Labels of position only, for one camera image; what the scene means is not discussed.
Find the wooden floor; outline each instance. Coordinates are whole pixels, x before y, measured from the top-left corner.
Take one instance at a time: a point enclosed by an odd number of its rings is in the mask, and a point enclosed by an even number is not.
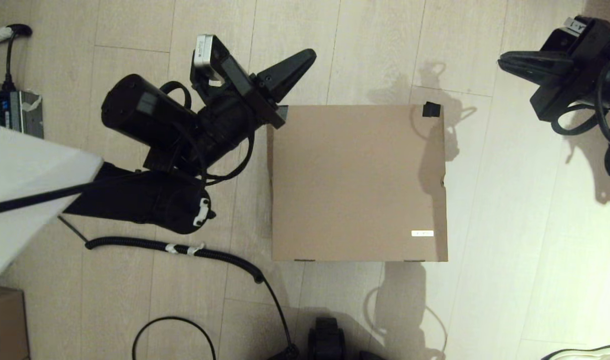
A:
[[[68,216],[88,237],[204,242],[247,258],[268,276],[302,349],[314,318],[331,314],[352,354],[371,349],[388,360],[535,360],[610,344],[606,142],[597,129],[556,135],[531,109],[535,86],[496,64],[504,51],[538,50],[581,13],[610,20],[610,0],[0,0],[0,25],[34,29],[14,46],[12,70],[20,87],[42,94],[47,139],[127,169],[147,149],[102,126],[104,95],[130,73],[188,85],[200,33],[217,34],[250,72],[316,50],[286,104],[444,105],[448,263],[272,262],[260,140],[250,167],[213,188],[218,217],[193,235]],[[213,171],[243,155],[233,151]],[[139,328],[164,315],[205,326],[219,360],[284,347],[269,294],[238,268],[133,248],[88,251],[55,221],[1,284],[25,291],[34,360],[128,359]],[[205,359],[208,347],[188,325],[161,323],[138,353]]]

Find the cardboard box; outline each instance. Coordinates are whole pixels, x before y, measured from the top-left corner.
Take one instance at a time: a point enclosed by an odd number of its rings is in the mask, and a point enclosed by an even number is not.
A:
[[[0,287],[0,360],[28,358],[23,292]]]
[[[446,262],[444,126],[421,105],[293,105],[273,132],[273,259]]]

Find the white label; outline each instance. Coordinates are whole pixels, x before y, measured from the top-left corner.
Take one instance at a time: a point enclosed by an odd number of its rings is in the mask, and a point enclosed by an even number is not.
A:
[[[412,230],[412,237],[426,238],[433,237],[433,230]]]

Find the white sticker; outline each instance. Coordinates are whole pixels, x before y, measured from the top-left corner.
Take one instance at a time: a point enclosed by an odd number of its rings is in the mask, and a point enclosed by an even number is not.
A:
[[[412,237],[426,238],[433,237],[433,230],[412,230]]]

